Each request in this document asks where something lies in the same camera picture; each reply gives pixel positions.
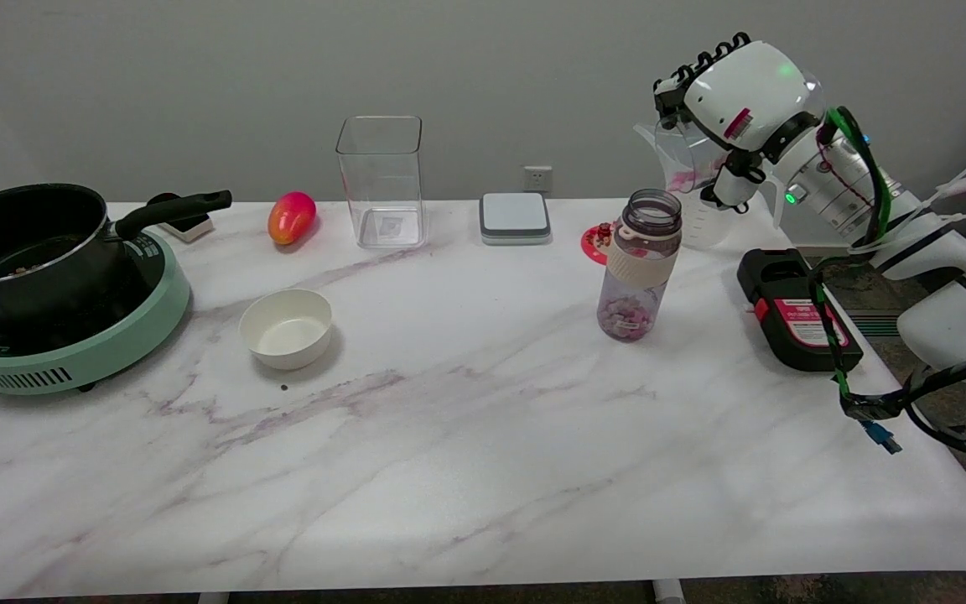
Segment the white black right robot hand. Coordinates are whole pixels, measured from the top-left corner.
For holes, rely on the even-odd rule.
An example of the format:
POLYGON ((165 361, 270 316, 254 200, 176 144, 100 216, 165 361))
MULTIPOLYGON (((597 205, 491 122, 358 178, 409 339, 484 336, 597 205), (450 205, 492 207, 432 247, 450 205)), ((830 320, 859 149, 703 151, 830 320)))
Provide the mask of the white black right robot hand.
POLYGON ((783 154, 821 123, 813 113, 813 85, 788 56, 746 32, 701 51, 656 81, 659 125, 690 126, 722 150, 706 179, 706 206, 744 213, 783 154))

